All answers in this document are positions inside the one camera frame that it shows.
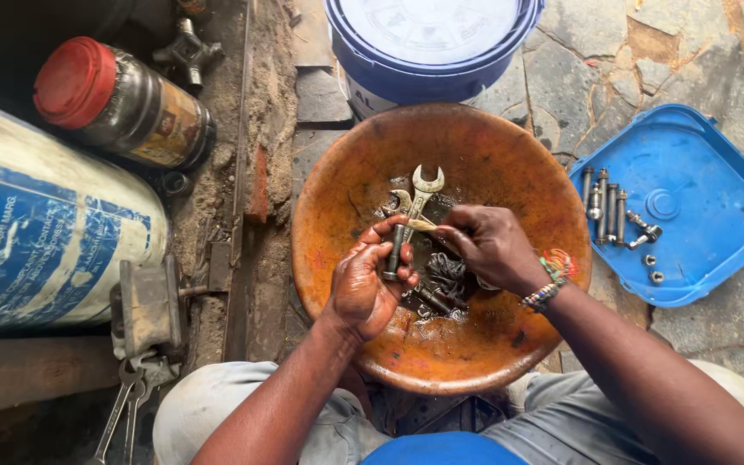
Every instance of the blue plastic container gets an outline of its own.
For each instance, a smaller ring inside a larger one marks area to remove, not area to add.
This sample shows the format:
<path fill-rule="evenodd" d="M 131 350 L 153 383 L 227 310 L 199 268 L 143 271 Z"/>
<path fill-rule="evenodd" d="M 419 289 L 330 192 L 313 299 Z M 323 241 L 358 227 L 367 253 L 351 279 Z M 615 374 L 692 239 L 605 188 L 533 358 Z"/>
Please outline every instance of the blue plastic container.
<path fill-rule="evenodd" d="M 396 105 L 463 102 L 490 87 L 538 24 L 544 0 L 476 3 L 324 0 L 332 50 L 346 71 L 358 113 L 366 117 Z"/>
<path fill-rule="evenodd" d="M 685 105 L 663 105 L 633 122 L 591 156 L 576 162 L 570 180 L 581 191 L 586 164 L 608 168 L 609 182 L 629 198 L 627 209 L 664 233 L 635 251 L 592 244 L 622 286 L 659 307 L 690 304 L 744 267 L 744 156 L 713 127 L 714 119 Z M 595 222 L 588 222 L 591 240 Z M 626 224 L 625 239 L 638 227 Z M 642 264 L 653 255 L 654 267 Z M 651 270 L 665 274 L 655 284 Z"/>

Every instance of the man's left hand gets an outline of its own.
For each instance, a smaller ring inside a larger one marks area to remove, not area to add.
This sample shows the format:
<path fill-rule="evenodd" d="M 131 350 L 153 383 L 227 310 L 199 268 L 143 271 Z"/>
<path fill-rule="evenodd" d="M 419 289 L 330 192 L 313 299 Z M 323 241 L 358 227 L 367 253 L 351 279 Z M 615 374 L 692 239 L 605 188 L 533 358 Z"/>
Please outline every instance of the man's left hand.
<path fill-rule="evenodd" d="M 383 280 L 378 275 L 378 263 L 385 262 L 392 250 L 384 242 L 396 223 L 406 224 L 406 215 L 390 217 L 364 231 L 352 249 L 346 252 L 332 273 L 332 295 L 321 318 L 335 319 L 342 330 L 364 343 L 384 330 L 392 318 L 401 295 L 419 282 L 419 273 L 412 269 L 412 246 L 401 247 L 401 266 L 397 281 Z"/>

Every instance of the wrench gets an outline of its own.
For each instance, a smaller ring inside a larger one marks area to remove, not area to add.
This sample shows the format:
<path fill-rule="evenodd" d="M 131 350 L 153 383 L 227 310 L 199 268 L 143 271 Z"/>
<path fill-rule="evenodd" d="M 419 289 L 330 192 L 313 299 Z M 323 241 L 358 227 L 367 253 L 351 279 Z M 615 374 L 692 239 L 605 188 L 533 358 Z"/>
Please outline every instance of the wrench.
<path fill-rule="evenodd" d="M 409 213 L 409 208 L 412 207 L 412 196 L 409 195 L 409 193 L 406 190 L 403 190 L 403 189 L 390 190 L 389 194 L 394 195 L 398 199 L 398 207 L 390 208 L 390 207 L 387 207 L 386 205 L 381 207 L 380 209 L 384 211 L 384 214 L 386 214 L 386 216 L 395 216 L 397 214 Z M 435 226 L 435 224 L 432 221 L 430 221 L 427 217 L 423 215 L 419 216 L 418 219 L 429 223 L 430 226 Z"/>
<path fill-rule="evenodd" d="M 419 219 L 424 207 L 433 194 L 444 189 L 444 171 L 438 166 L 438 176 L 434 181 L 425 181 L 421 177 L 421 166 L 415 169 L 412 174 L 412 186 L 415 188 L 415 196 L 412 199 L 412 205 L 409 207 L 409 219 Z M 409 242 L 412 239 L 413 230 L 407 228 L 403 241 Z"/>
<path fill-rule="evenodd" d="M 146 394 L 145 380 L 134 383 L 128 396 L 128 427 L 125 430 L 125 463 L 134 463 L 134 434 L 136 433 L 136 411 L 140 407 L 140 399 Z"/>
<path fill-rule="evenodd" d="M 134 386 L 134 383 L 142 379 L 144 372 L 129 372 L 130 363 L 128 360 L 123 360 L 119 364 L 119 381 L 122 383 L 119 388 L 119 394 L 117 400 L 114 402 L 114 407 L 111 409 L 111 416 L 109 416 L 108 424 L 105 425 L 105 430 L 102 431 L 102 438 L 99 439 L 99 445 L 97 446 L 97 452 L 85 462 L 85 465 L 105 465 L 105 452 L 109 449 L 109 442 L 113 436 L 114 429 L 117 428 L 119 422 L 119 415 L 122 413 L 122 408 L 125 407 L 128 402 L 128 395 L 130 394 L 130 388 Z"/>

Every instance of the jar label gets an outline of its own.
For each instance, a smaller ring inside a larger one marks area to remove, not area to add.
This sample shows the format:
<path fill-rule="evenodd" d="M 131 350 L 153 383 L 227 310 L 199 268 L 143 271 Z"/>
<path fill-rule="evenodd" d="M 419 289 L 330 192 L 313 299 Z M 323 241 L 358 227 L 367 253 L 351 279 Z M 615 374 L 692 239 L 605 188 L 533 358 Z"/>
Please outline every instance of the jar label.
<path fill-rule="evenodd" d="M 193 97 L 165 79 L 160 79 L 160 83 L 160 121 L 146 141 L 130 152 L 173 168 L 182 163 L 194 148 L 202 124 L 202 113 Z"/>

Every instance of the wooden bowl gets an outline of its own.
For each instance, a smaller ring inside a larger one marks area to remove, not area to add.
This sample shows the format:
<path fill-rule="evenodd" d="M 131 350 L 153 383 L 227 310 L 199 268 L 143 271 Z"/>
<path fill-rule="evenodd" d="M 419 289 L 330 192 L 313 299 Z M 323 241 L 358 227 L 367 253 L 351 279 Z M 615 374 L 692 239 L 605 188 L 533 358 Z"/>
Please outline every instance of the wooden bowl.
<path fill-rule="evenodd" d="M 533 247 L 572 256 L 579 269 L 573 282 L 587 290 L 591 249 L 581 198 L 553 156 L 502 118 L 457 103 L 424 103 L 361 122 L 308 175 L 292 226 L 292 266 L 313 319 L 326 303 L 341 255 L 382 218 L 379 207 L 390 189 L 412 193 L 419 164 L 428 180 L 438 166 L 444 171 L 446 184 L 436 201 L 511 208 Z M 418 238 L 416 233 L 412 243 Z M 463 395 L 507 385 L 561 341 L 544 316 L 520 301 L 506 291 L 478 290 L 460 318 L 429 320 L 399 307 L 355 363 L 380 381 L 420 394 Z"/>

